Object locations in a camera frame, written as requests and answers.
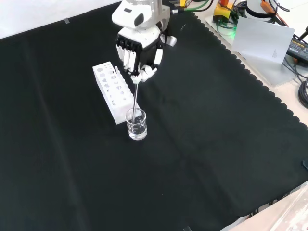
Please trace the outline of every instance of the white paper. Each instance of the white paper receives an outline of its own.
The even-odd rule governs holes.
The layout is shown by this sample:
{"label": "white paper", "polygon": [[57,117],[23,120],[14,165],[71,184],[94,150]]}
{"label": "white paper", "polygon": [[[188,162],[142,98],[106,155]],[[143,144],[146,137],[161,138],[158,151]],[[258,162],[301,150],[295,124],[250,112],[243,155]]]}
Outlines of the white paper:
{"label": "white paper", "polygon": [[282,63],[294,29],[286,26],[239,18],[232,50],[240,54]]}

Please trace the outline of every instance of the clear liquid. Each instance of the clear liquid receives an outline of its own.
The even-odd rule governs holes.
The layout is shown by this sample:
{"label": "clear liquid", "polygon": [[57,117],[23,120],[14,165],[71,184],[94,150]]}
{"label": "clear liquid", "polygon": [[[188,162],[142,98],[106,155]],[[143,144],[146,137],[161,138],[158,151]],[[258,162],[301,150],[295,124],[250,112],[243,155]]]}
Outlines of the clear liquid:
{"label": "clear liquid", "polygon": [[148,134],[148,129],[144,124],[133,125],[128,127],[129,136],[136,141],[140,141]]}

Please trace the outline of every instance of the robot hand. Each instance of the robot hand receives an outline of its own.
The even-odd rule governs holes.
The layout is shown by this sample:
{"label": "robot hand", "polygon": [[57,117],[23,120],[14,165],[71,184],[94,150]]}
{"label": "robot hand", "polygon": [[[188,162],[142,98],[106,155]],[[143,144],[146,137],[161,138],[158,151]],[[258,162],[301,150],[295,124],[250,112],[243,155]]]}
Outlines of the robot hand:
{"label": "robot hand", "polygon": [[163,57],[160,35],[156,25],[144,30],[123,28],[118,33],[116,49],[134,83],[145,82],[157,71]]}
{"label": "robot hand", "polygon": [[161,0],[122,0],[113,13],[113,22],[123,26],[116,49],[134,83],[148,80],[157,71],[163,57],[162,40],[176,43],[175,37],[164,34],[169,19],[170,8]]}

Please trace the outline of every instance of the black cable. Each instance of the black cable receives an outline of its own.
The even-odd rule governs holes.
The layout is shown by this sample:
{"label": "black cable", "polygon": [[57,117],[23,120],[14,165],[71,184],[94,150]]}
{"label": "black cable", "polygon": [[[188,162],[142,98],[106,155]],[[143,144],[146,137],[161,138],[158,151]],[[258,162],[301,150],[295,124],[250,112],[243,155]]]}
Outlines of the black cable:
{"label": "black cable", "polygon": [[[291,66],[291,64],[289,63],[289,61],[288,61],[286,58],[284,58],[284,60],[285,60],[285,62],[289,65],[289,67],[291,68],[291,70],[290,70],[290,68],[288,68],[285,64],[283,64],[283,65],[284,65],[286,68],[288,68],[290,71],[292,71],[294,74],[296,74],[295,69]],[[305,77],[305,76],[301,75],[300,73],[298,73],[298,75],[301,76],[301,77],[303,77],[303,78],[305,78],[305,79],[308,79],[308,77]]]}
{"label": "black cable", "polygon": [[301,42],[303,42],[303,43],[307,44],[305,41],[303,41],[303,39],[302,39],[302,38],[300,38],[300,37],[299,37],[299,36],[297,36],[296,34],[293,34],[293,37],[294,37],[295,39],[297,39],[298,41],[301,41]]}
{"label": "black cable", "polygon": [[211,7],[211,5],[213,4],[213,1],[214,1],[214,0],[211,0],[211,2],[210,2],[210,4],[209,4],[209,6],[208,6],[208,7],[206,7],[206,8],[204,8],[204,9],[202,9],[202,10],[195,10],[195,11],[190,11],[190,12],[202,12],[202,11],[206,11],[206,10],[208,10],[208,8],[210,8],[210,7]]}
{"label": "black cable", "polygon": [[233,11],[231,11],[231,18],[237,24],[239,16],[244,15],[244,12],[245,12],[245,9],[246,9],[246,6],[247,6],[247,1],[242,1],[242,2],[239,2],[237,5],[235,5],[236,1],[234,2],[233,6],[232,6]]}
{"label": "black cable", "polygon": [[[296,77],[299,79],[299,81],[301,82],[301,85],[299,86],[298,89],[298,100],[300,101],[300,103],[308,109],[308,94],[307,94],[307,90],[308,89],[308,84],[307,84],[307,77],[301,75],[300,73],[298,73],[297,71],[297,65],[295,64],[294,68],[292,68],[292,66],[290,65],[290,63],[287,61],[286,58],[284,58],[284,60],[287,62],[287,64],[290,66],[290,68],[288,68],[285,64],[283,64],[285,67],[287,67],[290,71],[292,71]],[[300,79],[300,76],[305,78],[304,81],[302,81]]]}
{"label": "black cable", "polygon": [[224,26],[222,24],[219,24],[218,26],[220,26],[221,28],[225,28],[225,29],[234,29],[234,27]]}
{"label": "black cable", "polygon": [[283,7],[283,6],[281,6],[280,3],[277,3],[277,2],[276,2],[276,0],[273,0],[273,1],[274,1],[274,3],[275,3],[280,9],[282,9],[283,11],[290,12],[289,9],[287,9],[287,8],[285,8],[285,7]]}

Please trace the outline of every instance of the black tablecloth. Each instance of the black tablecloth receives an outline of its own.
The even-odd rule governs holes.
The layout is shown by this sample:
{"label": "black tablecloth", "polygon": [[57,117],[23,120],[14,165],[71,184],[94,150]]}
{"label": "black tablecloth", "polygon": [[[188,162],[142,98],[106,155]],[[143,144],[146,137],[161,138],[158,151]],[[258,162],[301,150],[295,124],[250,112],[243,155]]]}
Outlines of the black tablecloth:
{"label": "black tablecloth", "polygon": [[0,42],[1,230],[216,231],[308,179],[307,127],[189,13],[131,140],[92,71],[120,65],[116,7]]}

